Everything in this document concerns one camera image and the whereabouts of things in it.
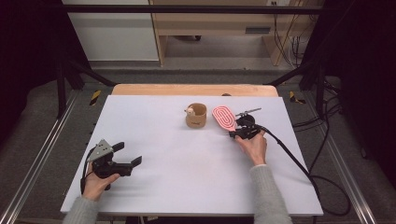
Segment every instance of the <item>black pole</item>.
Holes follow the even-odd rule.
[[[306,63],[300,65],[299,67],[289,71],[286,75],[279,77],[272,82],[264,83],[262,85],[271,85],[271,86],[276,87],[276,86],[284,83],[285,81],[291,79],[292,77],[305,74],[307,71],[309,71],[312,68],[312,65],[313,65],[312,61],[306,62]]]
[[[90,76],[90,77],[93,77],[94,79],[96,79],[96,80],[102,82],[103,84],[105,84],[105,85],[107,85],[107,86],[109,86],[109,87],[114,87],[114,86],[116,86],[117,84],[119,84],[119,83],[110,81],[110,80],[108,80],[107,78],[102,77],[102,76],[96,74],[96,73],[93,72],[91,69],[86,68],[86,67],[82,66],[82,65],[79,64],[79,63],[76,63],[76,62],[74,62],[74,61],[69,61],[69,63],[70,63],[70,65],[71,65],[73,68],[77,69],[78,71],[80,71],[80,72],[82,72],[82,73],[84,73],[84,74],[86,74],[86,75],[88,75],[88,76]]]
[[[44,5],[43,9],[72,13],[216,13],[216,14],[298,14],[334,13],[338,8],[323,7],[245,7],[245,6],[178,6],[178,5]]]
[[[317,100],[316,100],[316,110],[321,119],[324,119],[323,114],[323,96],[324,96],[324,67],[321,65],[318,70],[317,78]]]
[[[56,80],[58,84],[58,116],[59,119],[66,110],[66,93],[64,89],[64,70],[62,63],[58,62],[56,67]]]

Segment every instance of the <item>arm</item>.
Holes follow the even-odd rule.
[[[250,177],[255,189],[254,223],[291,223],[269,166],[254,166],[250,169]]]
[[[106,186],[120,177],[114,174],[102,179],[92,172],[92,165],[88,168],[85,179],[85,189],[82,197],[76,198],[70,212],[64,218],[63,224],[95,223],[98,214],[99,200]]]
[[[239,136],[235,137],[235,141],[254,164],[254,167],[250,169],[250,177],[255,190],[254,223],[291,223],[282,195],[276,186],[270,168],[266,165],[267,141],[263,135],[264,131],[261,131],[250,140],[244,140]]]

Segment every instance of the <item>white paper sheet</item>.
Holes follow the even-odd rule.
[[[191,103],[207,107],[202,129],[185,123]],[[101,198],[100,212],[112,215],[249,216],[253,189],[252,164],[235,141],[213,119],[211,111],[227,105],[238,114],[251,113],[256,123],[276,135],[304,165],[282,98],[223,96],[108,96],[89,149],[102,138],[110,145],[125,142],[113,161],[143,156],[131,176],[119,178]],[[267,163],[292,216],[322,215],[316,193],[303,172],[276,141],[268,142]],[[67,193],[62,212],[80,195],[83,161]]]

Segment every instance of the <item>hand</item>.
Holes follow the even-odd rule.
[[[265,152],[267,151],[267,140],[264,138],[265,131],[260,131],[251,139],[242,139],[238,135],[235,141],[250,157],[254,165],[265,164]]]
[[[99,201],[106,186],[113,183],[120,177],[119,174],[114,174],[108,178],[102,179],[92,171],[91,163],[87,174],[88,175],[85,177],[85,189],[82,197],[96,202]]]

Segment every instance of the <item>red and white object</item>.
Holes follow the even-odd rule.
[[[228,132],[235,131],[235,115],[226,105],[220,105],[212,110],[212,115],[221,128]]]

